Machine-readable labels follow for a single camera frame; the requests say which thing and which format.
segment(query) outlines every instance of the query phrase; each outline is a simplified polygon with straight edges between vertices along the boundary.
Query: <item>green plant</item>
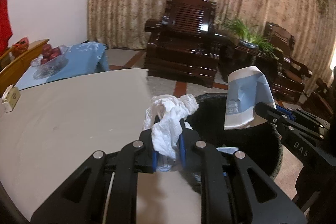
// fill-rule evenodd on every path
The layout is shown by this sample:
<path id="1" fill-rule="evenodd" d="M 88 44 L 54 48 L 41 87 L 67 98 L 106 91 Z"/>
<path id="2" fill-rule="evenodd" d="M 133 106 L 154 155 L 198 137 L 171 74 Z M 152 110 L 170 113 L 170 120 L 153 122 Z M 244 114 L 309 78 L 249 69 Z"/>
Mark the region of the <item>green plant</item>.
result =
<path id="1" fill-rule="evenodd" d="M 243 21 L 237 17 L 234 19 L 226 19 L 221 25 L 222 27 L 228 29 L 231 33 L 238 36 L 239 39 L 258 45 L 259 50 L 264 54 L 275 57 L 273 53 L 274 46 L 269 43 L 265 37 L 254 31 L 254 28 L 257 27 L 257 25 L 249 28 L 247 24 L 244 24 Z"/>

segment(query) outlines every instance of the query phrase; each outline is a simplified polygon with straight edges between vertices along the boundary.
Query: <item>red cloth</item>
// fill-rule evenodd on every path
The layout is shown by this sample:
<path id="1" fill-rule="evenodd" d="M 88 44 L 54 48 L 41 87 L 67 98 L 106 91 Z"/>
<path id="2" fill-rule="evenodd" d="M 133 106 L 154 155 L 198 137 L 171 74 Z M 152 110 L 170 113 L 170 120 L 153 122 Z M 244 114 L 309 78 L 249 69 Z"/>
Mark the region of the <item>red cloth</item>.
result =
<path id="1" fill-rule="evenodd" d="M 0 0 L 0 55 L 8 47 L 8 40 L 13 35 L 9 23 L 7 0 Z"/>

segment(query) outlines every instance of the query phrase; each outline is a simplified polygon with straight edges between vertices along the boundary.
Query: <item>dark wooden armchair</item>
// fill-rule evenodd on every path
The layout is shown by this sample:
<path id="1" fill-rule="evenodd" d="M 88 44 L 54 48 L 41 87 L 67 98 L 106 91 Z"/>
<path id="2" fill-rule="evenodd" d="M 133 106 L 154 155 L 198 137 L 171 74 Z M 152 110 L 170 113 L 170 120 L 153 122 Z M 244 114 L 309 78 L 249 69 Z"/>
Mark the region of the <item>dark wooden armchair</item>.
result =
<path id="1" fill-rule="evenodd" d="M 310 78 L 312 73 L 307 66 L 291 58 L 294 37 L 286 29 L 270 22 L 266 22 L 264 37 L 278 48 L 275 50 L 279 58 L 278 75 L 272 80 L 272 92 L 286 95 L 297 102 L 305 88 L 304 77 Z"/>
<path id="2" fill-rule="evenodd" d="M 161 21 L 149 19 L 151 32 L 144 67 L 150 72 L 196 76 L 212 87 L 224 32 L 213 28 L 216 3 L 209 0 L 167 0 Z"/>
<path id="3" fill-rule="evenodd" d="M 334 67 L 334 81 L 330 87 L 321 78 L 316 80 L 316 84 L 318 88 L 311 93 L 301 107 L 331 123 L 336 106 L 336 67 Z"/>

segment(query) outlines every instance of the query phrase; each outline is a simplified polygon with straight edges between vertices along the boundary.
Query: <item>potted plant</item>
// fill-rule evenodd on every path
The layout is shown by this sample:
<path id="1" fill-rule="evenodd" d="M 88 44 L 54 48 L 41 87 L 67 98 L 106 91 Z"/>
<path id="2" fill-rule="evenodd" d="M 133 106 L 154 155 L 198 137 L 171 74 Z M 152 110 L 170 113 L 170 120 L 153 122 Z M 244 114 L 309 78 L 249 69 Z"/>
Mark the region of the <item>potted plant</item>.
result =
<path id="1" fill-rule="evenodd" d="M 256 27 L 248 27 L 239 18 L 226 19 L 221 23 L 222 27 L 228 29 L 232 34 L 238 37 L 239 42 L 249 48 L 259 48 L 259 50 L 270 57 L 276 58 L 274 55 L 274 46 L 268 40 L 253 31 Z"/>

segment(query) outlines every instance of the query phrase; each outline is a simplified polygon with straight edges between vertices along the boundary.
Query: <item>red apple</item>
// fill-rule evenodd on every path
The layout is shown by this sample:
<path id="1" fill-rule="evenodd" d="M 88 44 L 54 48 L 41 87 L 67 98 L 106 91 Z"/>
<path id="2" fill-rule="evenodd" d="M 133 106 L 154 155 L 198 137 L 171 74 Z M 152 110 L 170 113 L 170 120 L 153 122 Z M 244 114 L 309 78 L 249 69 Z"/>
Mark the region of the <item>red apple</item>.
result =
<path id="1" fill-rule="evenodd" d="M 42 59 L 41 59 L 41 65 L 47 63 L 48 61 L 49 61 L 48 58 L 46 58 L 46 57 L 42 58 Z"/>
<path id="2" fill-rule="evenodd" d="M 58 57 L 59 55 L 61 55 L 59 52 L 54 52 L 49 56 L 49 60 L 52 60 L 52 59 Z"/>
<path id="3" fill-rule="evenodd" d="M 48 58 L 52 54 L 53 47 L 50 44 L 43 45 L 42 55 L 44 58 Z"/>
<path id="4" fill-rule="evenodd" d="M 58 52 L 60 55 L 62 54 L 61 50 L 59 49 L 59 47 L 53 48 L 52 53 Z"/>

